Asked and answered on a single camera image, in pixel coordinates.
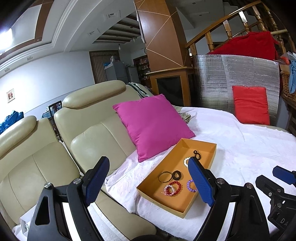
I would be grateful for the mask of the blue cloth in basket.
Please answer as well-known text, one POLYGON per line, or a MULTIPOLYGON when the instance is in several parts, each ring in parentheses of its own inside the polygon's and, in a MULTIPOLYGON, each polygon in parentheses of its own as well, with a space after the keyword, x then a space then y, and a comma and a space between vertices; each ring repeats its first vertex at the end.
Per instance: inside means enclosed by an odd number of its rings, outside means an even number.
POLYGON ((288 81, 288 88, 290 94, 295 93, 296 90, 296 61, 292 60, 291 64, 289 65, 290 69, 290 77, 288 81))

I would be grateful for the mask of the grey refrigerator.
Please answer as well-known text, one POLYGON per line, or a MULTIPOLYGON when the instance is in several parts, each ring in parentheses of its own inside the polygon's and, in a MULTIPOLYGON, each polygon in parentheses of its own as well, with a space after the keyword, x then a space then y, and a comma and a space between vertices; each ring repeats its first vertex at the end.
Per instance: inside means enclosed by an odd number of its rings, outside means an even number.
POLYGON ((126 66, 122 61, 112 62, 104 68, 106 78, 110 80, 121 80, 124 83, 140 83, 137 69, 134 66, 126 66))

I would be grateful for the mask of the silver foil insulation panel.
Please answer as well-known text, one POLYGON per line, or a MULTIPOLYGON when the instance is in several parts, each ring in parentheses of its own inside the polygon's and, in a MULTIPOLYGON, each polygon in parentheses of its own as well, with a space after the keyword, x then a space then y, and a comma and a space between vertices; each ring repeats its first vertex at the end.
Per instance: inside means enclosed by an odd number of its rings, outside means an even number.
POLYGON ((193 64, 199 107, 234 113, 233 86, 264 87, 270 123, 276 124, 280 98, 277 62, 237 55, 197 55, 193 64))

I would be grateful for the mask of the beige leather sofa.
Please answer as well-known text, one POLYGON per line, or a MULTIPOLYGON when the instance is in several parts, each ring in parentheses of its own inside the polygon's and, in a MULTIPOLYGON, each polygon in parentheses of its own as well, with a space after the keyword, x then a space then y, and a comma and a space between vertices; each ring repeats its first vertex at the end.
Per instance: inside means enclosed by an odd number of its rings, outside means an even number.
POLYGON ((113 109, 139 100, 120 80, 91 85, 69 94, 54 115, 27 116, 1 134, 1 214, 9 227, 37 204, 45 183, 69 184, 92 169, 102 156, 113 173, 136 147, 113 109))

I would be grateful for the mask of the thin metal bangle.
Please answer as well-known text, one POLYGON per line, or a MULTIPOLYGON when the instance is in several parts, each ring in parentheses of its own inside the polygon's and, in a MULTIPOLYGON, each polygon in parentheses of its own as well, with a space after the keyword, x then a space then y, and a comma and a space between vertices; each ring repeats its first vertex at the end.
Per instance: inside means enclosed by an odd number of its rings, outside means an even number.
POLYGON ((168 183, 172 180, 173 175, 170 171, 163 171, 158 175, 158 181, 161 183, 168 183))

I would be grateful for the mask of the olive crumpled cloth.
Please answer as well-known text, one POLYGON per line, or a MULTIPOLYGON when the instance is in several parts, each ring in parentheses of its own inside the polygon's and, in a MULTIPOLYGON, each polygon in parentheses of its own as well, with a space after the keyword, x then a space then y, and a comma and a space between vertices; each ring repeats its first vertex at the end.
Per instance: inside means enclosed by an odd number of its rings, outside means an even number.
POLYGON ((192 120, 193 118, 196 117, 196 113, 193 113, 193 114, 179 113, 179 115, 186 124, 188 124, 190 122, 190 120, 192 120))

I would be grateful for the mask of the wooden cabinet column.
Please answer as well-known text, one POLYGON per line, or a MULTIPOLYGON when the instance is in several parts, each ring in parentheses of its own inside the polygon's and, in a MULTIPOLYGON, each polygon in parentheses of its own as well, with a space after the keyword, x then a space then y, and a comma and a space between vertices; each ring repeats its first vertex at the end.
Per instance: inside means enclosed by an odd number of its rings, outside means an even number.
POLYGON ((173 90, 179 105, 191 106, 189 76, 193 73, 186 37, 176 7, 169 1, 134 1, 145 49, 153 94, 171 99, 173 90))

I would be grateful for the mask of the red cloth on railing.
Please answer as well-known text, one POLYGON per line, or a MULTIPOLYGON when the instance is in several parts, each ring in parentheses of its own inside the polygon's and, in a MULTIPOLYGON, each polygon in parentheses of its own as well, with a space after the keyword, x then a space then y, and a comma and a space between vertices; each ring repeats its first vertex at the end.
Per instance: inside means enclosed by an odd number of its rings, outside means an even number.
POLYGON ((278 58, 275 48, 278 44, 269 31, 249 32, 245 36, 230 39, 208 55, 238 55, 273 61, 278 58))

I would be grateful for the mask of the wooden stair railing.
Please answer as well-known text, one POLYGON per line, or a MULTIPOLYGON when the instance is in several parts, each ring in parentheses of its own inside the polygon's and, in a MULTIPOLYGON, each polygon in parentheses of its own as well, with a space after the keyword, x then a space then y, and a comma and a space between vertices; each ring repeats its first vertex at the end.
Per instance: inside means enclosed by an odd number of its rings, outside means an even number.
POLYGON ((186 48, 192 55, 200 54, 199 42, 206 43, 206 52, 225 45, 229 40, 245 36, 250 32, 269 31, 278 41, 278 54, 295 51, 295 41, 283 21, 262 1, 252 1, 206 25, 190 37, 186 48))

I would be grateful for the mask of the red cushion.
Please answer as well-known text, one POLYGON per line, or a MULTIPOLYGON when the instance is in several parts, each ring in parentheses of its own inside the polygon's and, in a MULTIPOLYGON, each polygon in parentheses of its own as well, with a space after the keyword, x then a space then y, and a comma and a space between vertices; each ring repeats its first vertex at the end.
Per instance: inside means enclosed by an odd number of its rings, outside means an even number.
POLYGON ((233 86, 234 113, 243 124, 270 125, 265 87, 233 86))

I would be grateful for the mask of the wicker basket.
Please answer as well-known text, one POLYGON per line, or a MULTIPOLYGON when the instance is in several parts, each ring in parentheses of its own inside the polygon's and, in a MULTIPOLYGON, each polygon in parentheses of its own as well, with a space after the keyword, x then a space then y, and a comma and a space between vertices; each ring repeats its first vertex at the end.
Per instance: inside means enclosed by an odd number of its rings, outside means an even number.
POLYGON ((290 105, 295 106, 295 104, 296 104, 295 92, 290 93, 289 88, 288 88, 290 74, 286 71, 281 71, 280 77, 281 77, 281 86, 282 86, 282 92, 281 92, 282 98, 290 105))

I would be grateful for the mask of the framed wall picture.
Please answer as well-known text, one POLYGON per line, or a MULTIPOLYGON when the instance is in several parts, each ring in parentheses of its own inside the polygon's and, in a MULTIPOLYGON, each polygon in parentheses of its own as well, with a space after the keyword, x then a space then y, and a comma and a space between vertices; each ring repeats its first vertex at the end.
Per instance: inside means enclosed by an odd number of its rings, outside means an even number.
POLYGON ((15 93, 14 93, 14 89, 11 89, 9 90, 7 93, 6 93, 6 96, 7 96, 7 102, 11 102, 15 99, 15 93))

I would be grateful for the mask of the blue cloth left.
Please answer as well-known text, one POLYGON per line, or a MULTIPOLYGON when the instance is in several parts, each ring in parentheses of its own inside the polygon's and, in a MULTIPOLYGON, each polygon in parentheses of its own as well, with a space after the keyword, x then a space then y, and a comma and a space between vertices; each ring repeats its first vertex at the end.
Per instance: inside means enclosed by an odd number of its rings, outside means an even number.
POLYGON ((7 128, 9 128, 22 118, 24 118, 23 112, 17 112, 14 110, 10 115, 6 116, 2 123, 0 123, 0 134, 2 134, 7 128))

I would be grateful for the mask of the magenta cushion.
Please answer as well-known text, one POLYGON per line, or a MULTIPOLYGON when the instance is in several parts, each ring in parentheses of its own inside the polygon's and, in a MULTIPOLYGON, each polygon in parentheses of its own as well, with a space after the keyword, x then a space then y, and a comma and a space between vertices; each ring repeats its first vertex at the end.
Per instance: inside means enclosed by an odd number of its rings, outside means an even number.
POLYGON ((195 134, 163 94, 113 105, 141 163, 195 134))

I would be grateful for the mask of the orange cardboard tray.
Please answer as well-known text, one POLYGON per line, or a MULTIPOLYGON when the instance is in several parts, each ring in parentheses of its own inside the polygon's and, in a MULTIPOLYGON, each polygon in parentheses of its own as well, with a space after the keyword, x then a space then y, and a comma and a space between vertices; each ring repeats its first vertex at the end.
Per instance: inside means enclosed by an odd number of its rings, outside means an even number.
POLYGON ((164 157, 162 161, 137 186, 141 197, 184 218, 191 208, 198 192, 188 169, 191 157, 197 157, 204 168, 209 169, 215 158, 217 145, 182 138, 164 157), (173 178, 168 183, 158 181, 158 175, 170 171, 173 178))

